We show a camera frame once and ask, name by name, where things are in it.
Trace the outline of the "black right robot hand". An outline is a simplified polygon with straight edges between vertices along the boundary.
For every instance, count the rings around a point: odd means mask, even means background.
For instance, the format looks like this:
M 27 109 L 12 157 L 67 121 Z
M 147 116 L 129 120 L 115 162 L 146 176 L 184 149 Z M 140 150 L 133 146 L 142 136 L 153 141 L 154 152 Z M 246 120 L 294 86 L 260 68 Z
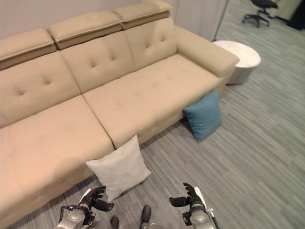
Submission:
M 189 205 L 191 208 L 193 205 L 199 204 L 205 209 L 205 204 L 199 195 L 195 192 L 194 187 L 186 182 L 183 182 L 183 185 L 187 191 L 188 196 L 177 198 L 169 197 L 170 204 L 174 207 L 185 207 Z

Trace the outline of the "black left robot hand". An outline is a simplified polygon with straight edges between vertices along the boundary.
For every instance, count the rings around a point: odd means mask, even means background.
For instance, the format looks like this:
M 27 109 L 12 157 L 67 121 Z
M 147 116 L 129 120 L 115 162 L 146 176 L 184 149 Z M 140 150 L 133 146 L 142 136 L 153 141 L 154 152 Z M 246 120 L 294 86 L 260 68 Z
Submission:
M 89 211 L 92 207 L 97 210 L 108 212 L 114 208 L 114 203 L 108 203 L 102 200 L 103 193 L 106 191 L 106 186 L 91 189 L 79 201 L 78 206 L 86 207 Z

